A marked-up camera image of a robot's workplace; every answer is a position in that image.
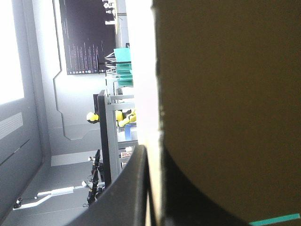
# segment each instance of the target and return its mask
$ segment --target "bright light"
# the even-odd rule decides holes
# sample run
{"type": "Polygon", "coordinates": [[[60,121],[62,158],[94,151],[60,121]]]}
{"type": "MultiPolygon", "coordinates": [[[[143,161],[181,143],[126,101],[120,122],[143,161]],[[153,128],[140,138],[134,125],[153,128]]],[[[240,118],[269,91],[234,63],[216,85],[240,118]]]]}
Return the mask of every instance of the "bright light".
{"type": "Polygon", "coordinates": [[[0,9],[0,104],[4,104],[24,98],[24,91],[11,1],[1,1],[0,9]]]}

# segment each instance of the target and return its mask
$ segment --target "yellow toy figure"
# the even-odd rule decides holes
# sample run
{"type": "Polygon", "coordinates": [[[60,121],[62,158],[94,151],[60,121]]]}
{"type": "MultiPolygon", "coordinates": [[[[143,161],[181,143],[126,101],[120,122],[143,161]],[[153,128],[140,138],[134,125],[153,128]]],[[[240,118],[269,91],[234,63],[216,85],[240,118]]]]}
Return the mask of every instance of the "yellow toy figure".
{"type": "MultiPolygon", "coordinates": [[[[136,121],[136,110],[131,109],[127,112],[122,112],[122,110],[118,110],[115,112],[117,125],[120,127],[124,127],[125,125],[136,121]]],[[[89,123],[95,124],[100,120],[99,115],[93,112],[89,112],[87,114],[87,121],[89,123]]]]}

